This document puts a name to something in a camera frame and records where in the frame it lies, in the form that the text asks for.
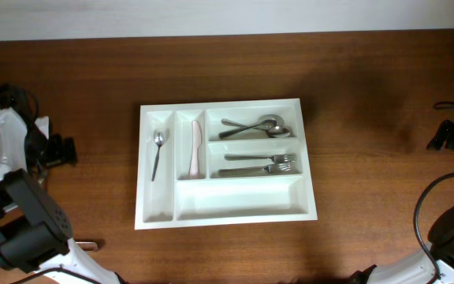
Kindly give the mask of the small metal teaspoon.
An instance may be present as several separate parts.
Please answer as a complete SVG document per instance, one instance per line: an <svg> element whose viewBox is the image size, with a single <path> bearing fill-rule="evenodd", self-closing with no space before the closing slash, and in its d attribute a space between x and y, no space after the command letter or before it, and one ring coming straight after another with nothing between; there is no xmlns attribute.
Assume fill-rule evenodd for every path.
<svg viewBox="0 0 454 284"><path fill-rule="evenodd" d="M154 143L157 146L157 152L154 157L154 165L153 165L152 175L151 175L152 181L155 180L157 169L158 169L159 158L160 158L160 150L165 142L166 142L166 136L165 136L164 132L156 132L156 134L154 135Z"/></svg>

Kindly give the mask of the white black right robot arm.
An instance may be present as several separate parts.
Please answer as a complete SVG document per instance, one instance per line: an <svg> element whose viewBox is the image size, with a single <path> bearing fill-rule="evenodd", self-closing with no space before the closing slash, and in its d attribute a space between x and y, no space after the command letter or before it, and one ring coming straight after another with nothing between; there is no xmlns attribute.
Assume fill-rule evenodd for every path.
<svg viewBox="0 0 454 284"><path fill-rule="evenodd" d="M454 123L445 120L436 135L428 143L432 150L442 148L454 151ZM419 212L430 191L443 181L454 178L446 174L432 181L419 197L413 213L413 229L420 250L393 264L373 265L364 271L356 271L347 283L357 284L420 284L454 283L454 206L445 211L432 225L428 242L424 242L419 230Z"/></svg>

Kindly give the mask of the metal spoon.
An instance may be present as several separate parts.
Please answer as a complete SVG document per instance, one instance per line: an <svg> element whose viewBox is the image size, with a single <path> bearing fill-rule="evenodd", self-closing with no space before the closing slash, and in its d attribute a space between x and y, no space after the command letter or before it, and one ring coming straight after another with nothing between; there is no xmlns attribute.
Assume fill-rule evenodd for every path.
<svg viewBox="0 0 454 284"><path fill-rule="evenodd" d="M262 117L260 117L255 124L247 125L244 127L240 127L238 129L233 129L233 130L219 133L218 138L224 139L228 136L232 136L234 134L241 133L241 132L249 130L249 129L261 128L262 130L266 131L275 126L283 126L284 124L285 124L285 120L283 117L276 115L276 114L267 114L267 115L263 115Z"/></svg>
<svg viewBox="0 0 454 284"><path fill-rule="evenodd" d="M245 125L243 125L243 124L240 124L240 123L237 123L234 121L230 121L228 119L222 119L221 123L223 125L236 126L238 128L245 127ZM258 126L258 127L256 127L256 129L265 131L266 134L268 135L268 137L270 137L270 138L286 138L286 137L290 137L292 135L291 129L287 128L285 126L274 126L274 127L269 127L268 129L264 129L263 127Z"/></svg>

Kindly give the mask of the white cutlery tray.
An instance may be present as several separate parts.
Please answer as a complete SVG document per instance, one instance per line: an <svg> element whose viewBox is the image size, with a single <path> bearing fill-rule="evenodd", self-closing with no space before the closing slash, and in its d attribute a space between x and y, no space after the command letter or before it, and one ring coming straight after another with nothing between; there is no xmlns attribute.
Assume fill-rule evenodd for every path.
<svg viewBox="0 0 454 284"><path fill-rule="evenodd" d="M292 135L270 138L249 129L223 125L228 119L245 126L276 114ZM192 122L202 131L199 177L191 179ZM157 146L156 132L164 132L155 180L151 180ZM296 154L292 169L281 174L219 177L221 169L273 164L270 160L227 161L224 155ZM257 222L313 221L318 217L308 161L301 103L298 99L269 99L221 103L147 105L140 108L139 159L135 228L138 230L216 226Z"/></svg>

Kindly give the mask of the pink plastic knife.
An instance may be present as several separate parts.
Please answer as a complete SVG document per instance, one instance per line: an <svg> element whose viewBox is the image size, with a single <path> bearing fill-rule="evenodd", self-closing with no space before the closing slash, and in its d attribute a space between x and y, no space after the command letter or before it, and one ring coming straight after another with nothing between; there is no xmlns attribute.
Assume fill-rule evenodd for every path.
<svg viewBox="0 0 454 284"><path fill-rule="evenodd" d="M197 120L192 122L192 156L189 168L189 177L199 177L199 147L202 144L202 131Z"/></svg>

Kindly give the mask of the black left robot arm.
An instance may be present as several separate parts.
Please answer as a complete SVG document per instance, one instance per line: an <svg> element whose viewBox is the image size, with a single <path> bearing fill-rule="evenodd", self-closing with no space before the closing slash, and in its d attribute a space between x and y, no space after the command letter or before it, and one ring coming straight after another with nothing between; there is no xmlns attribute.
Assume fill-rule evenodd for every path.
<svg viewBox="0 0 454 284"><path fill-rule="evenodd" d="M68 216L44 189L49 169L77 162L71 137L50 131L37 98L0 86L0 268L18 269L23 282L122 283L73 237Z"/></svg>

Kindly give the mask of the metal fork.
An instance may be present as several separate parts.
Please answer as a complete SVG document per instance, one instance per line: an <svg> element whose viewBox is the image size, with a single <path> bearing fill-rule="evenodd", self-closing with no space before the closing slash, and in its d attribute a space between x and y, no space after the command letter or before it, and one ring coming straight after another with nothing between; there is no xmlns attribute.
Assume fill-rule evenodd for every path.
<svg viewBox="0 0 454 284"><path fill-rule="evenodd" d="M283 154L283 155L224 155L227 161L240 161L240 160L270 160L273 163L293 163L297 161L296 154Z"/></svg>
<svg viewBox="0 0 454 284"><path fill-rule="evenodd" d="M292 169L291 163L273 163L267 166L257 166L238 169L221 169L218 171L219 177L234 177L253 174L281 174Z"/></svg>

